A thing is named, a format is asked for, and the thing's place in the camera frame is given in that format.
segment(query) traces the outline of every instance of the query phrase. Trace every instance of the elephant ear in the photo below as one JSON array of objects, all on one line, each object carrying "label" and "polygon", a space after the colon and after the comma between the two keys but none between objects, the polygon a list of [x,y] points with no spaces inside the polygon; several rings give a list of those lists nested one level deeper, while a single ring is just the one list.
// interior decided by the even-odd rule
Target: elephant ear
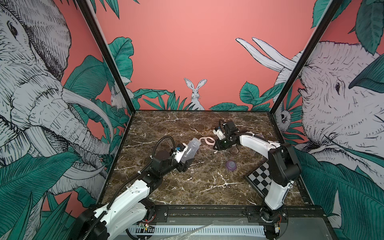
[{"label": "elephant ear", "polygon": [[68,64],[71,34],[55,3],[41,0],[0,0],[0,4],[23,25],[48,71],[60,80]]}]

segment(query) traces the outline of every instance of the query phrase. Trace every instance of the rabbit ear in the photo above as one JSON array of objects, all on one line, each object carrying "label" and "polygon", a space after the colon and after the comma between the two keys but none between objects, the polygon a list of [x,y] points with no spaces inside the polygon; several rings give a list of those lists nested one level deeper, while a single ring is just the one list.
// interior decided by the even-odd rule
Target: rabbit ear
[{"label": "rabbit ear", "polygon": [[193,83],[189,79],[184,78],[184,80],[185,80],[185,83],[187,84],[187,87],[189,87],[192,90],[195,89],[195,86],[193,85]]},{"label": "rabbit ear", "polygon": [[201,88],[206,82],[207,82],[206,79],[201,80],[201,81],[199,82],[199,84],[197,85],[196,89]]}]

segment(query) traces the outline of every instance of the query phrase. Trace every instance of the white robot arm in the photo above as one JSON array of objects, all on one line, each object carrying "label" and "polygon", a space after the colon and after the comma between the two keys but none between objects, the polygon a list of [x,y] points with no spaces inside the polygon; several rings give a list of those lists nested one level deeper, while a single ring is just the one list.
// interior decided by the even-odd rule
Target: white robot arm
[{"label": "white robot arm", "polygon": [[[219,123],[214,134],[218,136],[214,145],[214,149],[218,151],[239,144],[255,150],[269,160],[272,182],[268,195],[263,200],[260,215],[265,222],[277,221],[288,189],[301,172],[301,166],[292,147],[289,144],[268,141],[252,132],[239,132],[232,121],[223,125]],[[155,154],[159,143],[166,138],[172,140],[172,150],[158,151]],[[123,184],[109,204],[84,211],[75,221],[69,239],[112,240],[138,222],[142,227],[147,227],[156,217],[154,203],[147,197],[161,185],[164,175],[174,169],[179,172],[185,172],[188,169],[194,158],[185,162],[180,161],[187,150],[186,144],[175,146],[170,136],[160,139],[152,152],[154,157],[150,157],[151,162]],[[134,183],[117,196],[132,181]]]}]

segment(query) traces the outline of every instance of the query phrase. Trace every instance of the elephant eye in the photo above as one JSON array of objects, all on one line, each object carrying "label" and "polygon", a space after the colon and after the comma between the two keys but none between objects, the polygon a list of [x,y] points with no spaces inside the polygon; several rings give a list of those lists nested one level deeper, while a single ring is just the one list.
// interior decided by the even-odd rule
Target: elephant eye
[{"label": "elephant eye", "polygon": [[11,31],[12,35],[16,38],[16,36],[18,35],[16,28],[12,25],[12,23],[10,21],[7,22],[7,25],[8,25],[9,30]]},{"label": "elephant eye", "polygon": [[340,91],[340,83],[336,84],[335,89],[336,89],[337,93],[340,95],[340,93],[339,93],[339,91]]}]

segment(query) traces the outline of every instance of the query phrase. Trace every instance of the rabbit drawing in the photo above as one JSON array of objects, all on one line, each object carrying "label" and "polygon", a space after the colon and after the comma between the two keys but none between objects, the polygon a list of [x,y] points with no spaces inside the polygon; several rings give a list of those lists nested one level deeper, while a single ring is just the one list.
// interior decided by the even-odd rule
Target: rabbit drawing
[{"label": "rabbit drawing", "polygon": [[190,89],[192,89],[191,106],[192,105],[194,106],[191,108],[191,110],[205,110],[204,107],[199,102],[199,98],[200,98],[199,88],[201,88],[207,82],[207,80],[206,79],[201,80],[196,88],[189,79],[184,78],[184,80],[187,86]]}]

